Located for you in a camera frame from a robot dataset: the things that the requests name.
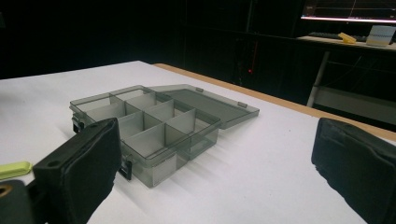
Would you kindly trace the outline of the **yellow block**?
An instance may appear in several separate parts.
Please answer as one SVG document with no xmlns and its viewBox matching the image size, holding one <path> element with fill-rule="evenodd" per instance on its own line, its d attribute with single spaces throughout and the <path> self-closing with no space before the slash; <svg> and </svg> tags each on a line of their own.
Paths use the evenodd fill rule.
<svg viewBox="0 0 396 224">
<path fill-rule="evenodd" d="M 340 33 L 338 34 L 338 36 L 342 39 L 344 43 L 355 44 L 357 42 L 357 40 L 354 37 L 347 35 L 345 33 Z"/>
</svg>

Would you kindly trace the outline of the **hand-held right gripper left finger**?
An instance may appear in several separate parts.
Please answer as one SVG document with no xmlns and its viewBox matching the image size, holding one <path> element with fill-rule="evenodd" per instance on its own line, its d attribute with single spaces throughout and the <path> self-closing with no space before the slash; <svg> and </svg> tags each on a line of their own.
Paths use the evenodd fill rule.
<svg viewBox="0 0 396 224">
<path fill-rule="evenodd" d="M 37 223 L 86 224 L 111 192 L 120 165 L 116 119 L 77 133 L 33 167 Z"/>
</svg>

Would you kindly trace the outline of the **black keyboard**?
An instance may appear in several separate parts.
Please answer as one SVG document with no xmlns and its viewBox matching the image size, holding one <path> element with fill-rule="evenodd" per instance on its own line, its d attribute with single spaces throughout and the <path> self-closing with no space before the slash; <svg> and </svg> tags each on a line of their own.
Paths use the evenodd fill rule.
<svg viewBox="0 0 396 224">
<path fill-rule="evenodd" d="M 308 36 L 342 40 L 339 34 L 332 34 L 332 33 L 312 32 L 309 33 Z M 350 35 L 350 36 L 355 38 L 356 41 L 358 42 L 366 42 L 367 40 L 367 36 L 362 36 L 362 35 Z"/>
</svg>

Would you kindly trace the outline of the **wooden background desk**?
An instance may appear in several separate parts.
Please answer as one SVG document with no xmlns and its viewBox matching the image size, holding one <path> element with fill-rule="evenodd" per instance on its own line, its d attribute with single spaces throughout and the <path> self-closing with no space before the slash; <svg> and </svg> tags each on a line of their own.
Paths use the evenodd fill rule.
<svg viewBox="0 0 396 224">
<path fill-rule="evenodd" d="M 365 48 L 365 49 L 380 49 L 380 50 L 390 50 L 390 51 L 396 51 L 396 43 L 392 45 L 387 45 L 386 47 L 377 47 L 377 46 L 370 46 L 367 45 L 366 43 L 363 42 L 356 42 L 356 43 L 344 43 L 343 40 L 336 40 L 336 39 L 330 39 L 330 38 L 321 38 L 321 37 L 314 37 L 314 36 L 301 36 L 297 37 L 296 39 L 298 40 L 304 40 L 304 41 L 313 41 L 313 42 L 318 42 L 318 43 L 324 43 L 324 44 L 334 44 L 334 45 L 339 45 L 339 46 L 344 46 L 344 47 L 356 47 L 356 48 Z"/>
</svg>

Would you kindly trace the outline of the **white striped box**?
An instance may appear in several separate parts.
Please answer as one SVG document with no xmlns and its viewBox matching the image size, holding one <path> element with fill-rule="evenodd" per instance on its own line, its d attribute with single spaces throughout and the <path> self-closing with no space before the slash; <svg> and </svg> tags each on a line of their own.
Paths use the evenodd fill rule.
<svg viewBox="0 0 396 224">
<path fill-rule="evenodd" d="M 375 47 L 386 47 L 396 33 L 396 27 L 385 25 L 373 25 L 366 38 L 366 44 Z"/>
</svg>

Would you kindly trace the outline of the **transparent grey compartment organizer box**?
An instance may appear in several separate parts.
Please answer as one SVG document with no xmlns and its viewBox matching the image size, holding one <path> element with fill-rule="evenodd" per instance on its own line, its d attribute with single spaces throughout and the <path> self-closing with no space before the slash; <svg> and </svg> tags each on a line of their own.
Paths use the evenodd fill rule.
<svg viewBox="0 0 396 224">
<path fill-rule="evenodd" d="M 76 133 L 116 118 L 126 179 L 152 188 L 217 143 L 220 130 L 255 118 L 251 105 L 191 85 L 132 86 L 70 103 Z"/>
</svg>

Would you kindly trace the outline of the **white metal desk leg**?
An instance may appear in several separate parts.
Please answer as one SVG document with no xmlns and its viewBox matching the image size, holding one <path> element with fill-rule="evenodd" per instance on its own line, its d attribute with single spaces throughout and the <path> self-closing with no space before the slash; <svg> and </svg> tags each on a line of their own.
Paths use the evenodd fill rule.
<svg viewBox="0 0 396 224">
<path fill-rule="evenodd" d="M 318 88 L 319 88 L 320 82 L 321 82 L 321 80 L 322 80 L 322 78 L 324 76 L 324 72 L 325 72 L 329 57 L 330 57 L 330 52 L 329 51 L 325 51 L 324 54 L 323 54 L 323 57 L 322 57 L 318 72 L 317 72 L 317 76 L 316 76 L 315 82 L 314 82 L 314 84 L 312 86 L 311 92 L 310 92 L 309 97 L 308 97 L 308 101 L 307 101 L 307 104 L 306 104 L 308 107 L 312 107 L 314 102 L 315 102 L 316 96 L 318 94 Z"/>
</svg>

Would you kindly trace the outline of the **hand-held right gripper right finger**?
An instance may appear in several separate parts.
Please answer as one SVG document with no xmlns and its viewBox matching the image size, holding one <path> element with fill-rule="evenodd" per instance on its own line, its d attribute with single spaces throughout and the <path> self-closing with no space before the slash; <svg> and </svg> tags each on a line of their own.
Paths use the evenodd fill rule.
<svg viewBox="0 0 396 224">
<path fill-rule="evenodd" d="M 311 162 L 368 224 L 396 224 L 396 146 L 351 124 L 322 118 Z"/>
</svg>

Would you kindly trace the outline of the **computer monitor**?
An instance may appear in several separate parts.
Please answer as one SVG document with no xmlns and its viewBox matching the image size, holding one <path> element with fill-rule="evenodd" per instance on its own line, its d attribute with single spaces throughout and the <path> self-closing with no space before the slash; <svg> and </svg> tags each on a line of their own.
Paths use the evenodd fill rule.
<svg viewBox="0 0 396 224">
<path fill-rule="evenodd" d="M 396 24 L 396 0 L 304 0 L 301 19 Z"/>
</svg>

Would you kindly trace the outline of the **light green flat object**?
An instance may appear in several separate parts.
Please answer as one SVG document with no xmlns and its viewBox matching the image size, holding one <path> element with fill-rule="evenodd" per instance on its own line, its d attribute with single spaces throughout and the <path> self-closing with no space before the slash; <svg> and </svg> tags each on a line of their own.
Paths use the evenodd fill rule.
<svg viewBox="0 0 396 224">
<path fill-rule="evenodd" d="M 27 175 L 31 172 L 33 164 L 29 161 L 12 162 L 0 165 L 0 180 Z"/>
</svg>

